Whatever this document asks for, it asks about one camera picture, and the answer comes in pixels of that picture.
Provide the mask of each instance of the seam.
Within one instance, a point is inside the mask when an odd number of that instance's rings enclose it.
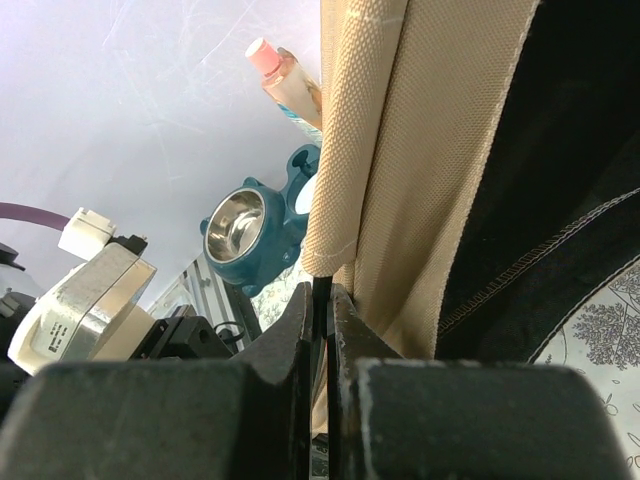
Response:
[[[442,338],[445,335],[449,334],[452,330],[454,330],[462,322],[464,322],[469,317],[469,315],[471,315],[480,306],[485,304],[488,300],[493,298],[496,294],[498,294],[515,280],[517,280],[539,260],[543,259],[549,253],[556,250],[565,241],[572,238],[576,233],[582,230],[582,228],[589,225],[600,215],[607,212],[612,207],[615,207],[616,205],[624,202],[638,192],[640,192],[640,188],[637,188],[631,192],[625,193],[624,195],[603,203],[599,207],[591,210],[589,213],[579,218],[577,221],[567,225],[560,231],[558,235],[555,235],[549,241],[538,245],[533,250],[530,250],[529,252],[524,254],[507,270],[502,272],[481,291],[477,292],[473,297],[471,297],[471,299],[467,300],[465,303],[456,308],[455,311],[451,313],[451,315],[443,320],[439,327],[438,337]]]
[[[482,175],[484,173],[484,169],[487,165],[487,161],[489,159],[489,154],[491,153],[491,146],[493,145],[493,141],[495,139],[495,135],[498,130],[498,125],[500,122],[500,118],[502,117],[502,112],[504,110],[504,105],[506,103],[507,95],[511,88],[511,83],[513,81],[513,75],[515,73],[516,67],[520,60],[520,54],[522,53],[522,49],[524,48],[524,43],[531,28],[531,23],[533,22],[533,18],[535,17],[536,10],[539,5],[539,0],[534,0],[531,2],[531,8],[529,9],[529,13],[524,23],[524,27],[520,32],[520,36],[518,37],[518,42],[513,49],[513,54],[511,56],[511,61],[509,62],[509,66],[507,67],[507,74],[505,75],[504,81],[502,83],[502,90],[500,91],[500,96],[498,98],[498,102],[494,106],[493,115],[491,116],[491,121],[489,128],[487,129],[487,133],[485,134],[484,141],[480,148],[480,156],[482,160],[478,162],[478,165],[471,173],[471,178],[473,179],[473,192],[468,195],[468,198],[465,201],[464,208],[466,215],[464,220],[460,220],[456,225],[457,230],[460,231],[460,235],[457,238],[456,244],[454,246],[453,255],[451,257],[451,261],[449,262],[447,276],[444,278],[444,281],[441,282],[440,287],[438,288],[438,301],[440,302],[439,310],[442,309],[442,300],[444,299],[445,291],[447,288],[449,275],[451,274],[451,267],[453,266],[453,262],[455,260],[456,252],[460,246],[460,241],[462,240],[462,235],[464,234],[464,226],[469,220],[469,215],[471,214],[471,208],[473,206],[473,202],[478,192],[478,188],[480,186],[480,181],[482,179]],[[436,335],[434,335],[434,339],[432,341],[432,349],[435,351],[435,346],[437,344],[437,338],[440,336],[440,332],[438,332],[439,326],[437,325],[436,320]]]

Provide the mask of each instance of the teal bowl holder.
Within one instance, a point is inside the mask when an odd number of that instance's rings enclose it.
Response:
[[[227,283],[240,287],[245,295],[255,297],[298,260],[300,244],[307,233],[309,214],[296,213],[295,203],[304,185],[318,171],[319,160],[318,147],[300,147],[287,162],[287,184],[282,190],[274,190],[248,177],[241,187],[232,191],[214,209],[211,216],[200,223],[204,254],[209,265]],[[259,197],[261,200],[260,230],[249,248],[235,258],[222,261],[214,256],[209,241],[210,235],[214,235],[212,232],[223,231],[224,227],[212,225],[212,222],[218,221],[216,213],[225,202],[243,195]]]

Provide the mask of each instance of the cable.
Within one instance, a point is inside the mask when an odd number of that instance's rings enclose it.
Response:
[[[27,207],[17,203],[0,202],[0,219],[17,220],[19,222],[34,223],[44,227],[62,231],[69,223],[69,218],[58,213],[49,212],[35,207]]]
[[[235,325],[236,327],[238,327],[238,331],[240,333],[238,333],[237,335],[232,335],[232,336],[227,337],[227,338],[220,337],[220,334],[218,333],[218,328],[219,327],[224,327],[224,326],[227,326],[227,325]],[[213,333],[218,335],[218,337],[220,337],[220,339],[222,340],[222,343],[224,343],[225,345],[230,345],[232,343],[236,343],[239,340],[242,340],[244,338],[245,332],[246,332],[246,329],[244,328],[244,325],[242,325],[241,323],[238,323],[238,322],[222,322],[222,323],[217,324],[215,327],[213,327]]]

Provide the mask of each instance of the white device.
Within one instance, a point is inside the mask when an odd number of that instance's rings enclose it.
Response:
[[[136,305],[155,268],[109,243],[115,227],[94,212],[80,209],[67,227],[61,244],[88,261],[37,300],[9,346],[32,375],[60,360],[127,360],[155,322]]]

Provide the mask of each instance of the pink bottle cap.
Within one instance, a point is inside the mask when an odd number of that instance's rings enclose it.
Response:
[[[282,63],[278,52],[262,37],[249,45],[244,55],[265,77],[275,72]]]

